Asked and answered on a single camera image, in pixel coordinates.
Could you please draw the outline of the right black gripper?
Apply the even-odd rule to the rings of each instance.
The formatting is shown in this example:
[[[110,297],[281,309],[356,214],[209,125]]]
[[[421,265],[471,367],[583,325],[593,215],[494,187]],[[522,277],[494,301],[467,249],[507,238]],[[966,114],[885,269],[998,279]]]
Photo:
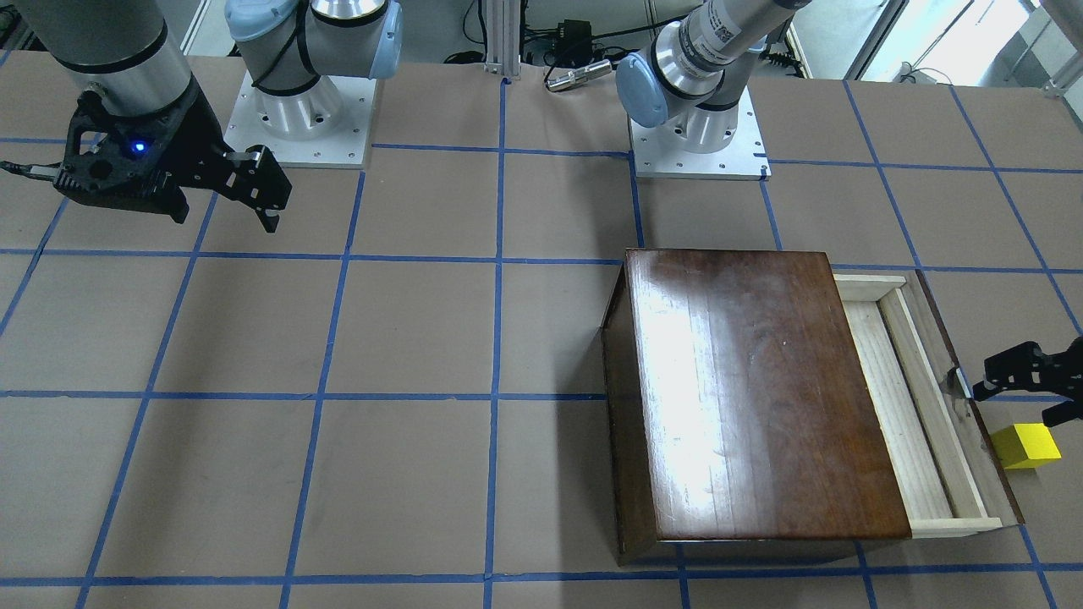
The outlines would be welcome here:
[[[278,230],[293,185],[270,147],[255,144],[236,151],[229,146],[195,78],[154,117],[157,168],[179,186],[214,190],[229,200],[239,200],[255,211],[264,231],[274,234]]]

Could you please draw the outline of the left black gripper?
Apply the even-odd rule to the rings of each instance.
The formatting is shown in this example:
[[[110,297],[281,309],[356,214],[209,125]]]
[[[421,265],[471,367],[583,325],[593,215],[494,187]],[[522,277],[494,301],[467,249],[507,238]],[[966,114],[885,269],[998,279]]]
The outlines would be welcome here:
[[[1082,419],[1082,338],[1077,337],[1059,354],[1044,354],[1039,344],[1017,344],[987,358],[986,378],[971,387],[976,402],[1017,390],[1045,391],[1068,399],[1044,409],[1042,422],[1047,427]]]

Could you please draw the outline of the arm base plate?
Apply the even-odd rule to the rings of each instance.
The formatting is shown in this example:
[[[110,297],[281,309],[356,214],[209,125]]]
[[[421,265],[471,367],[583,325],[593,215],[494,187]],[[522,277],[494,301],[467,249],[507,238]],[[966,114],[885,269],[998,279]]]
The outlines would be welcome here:
[[[772,174],[748,89],[736,107],[694,107],[655,128],[630,120],[628,131],[639,177],[764,181]]]
[[[271,96],[251,81],[245,74],[223,128],[232,150],[263,144],[283,168],[364,168],[382,82],[324,76],[297,96]]]

